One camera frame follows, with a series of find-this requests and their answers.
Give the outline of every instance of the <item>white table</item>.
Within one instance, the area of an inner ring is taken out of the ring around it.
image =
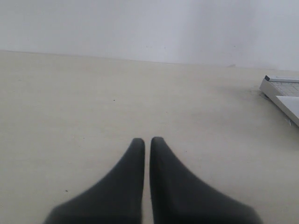
[[[163,136],[192,172],[253,206],[299,220],[299,128],[258,87],[296,72],[0,52],[0,223],[40,224],[92,186],[133,137]]]

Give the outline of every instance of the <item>table surface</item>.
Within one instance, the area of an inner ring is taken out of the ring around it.
[[[298,72],[0,52],[0,223],[40,224],[146,141],[266,224],[299,223],[299,128],[259,91]]]

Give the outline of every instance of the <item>white wall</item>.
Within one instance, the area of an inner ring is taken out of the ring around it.
[[[0,49],[299,70],[296,0],[0,0]]]

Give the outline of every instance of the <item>grid pattern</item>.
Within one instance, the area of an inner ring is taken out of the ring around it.
[[[299,83],[271,82],[283,96],[299,97]]]

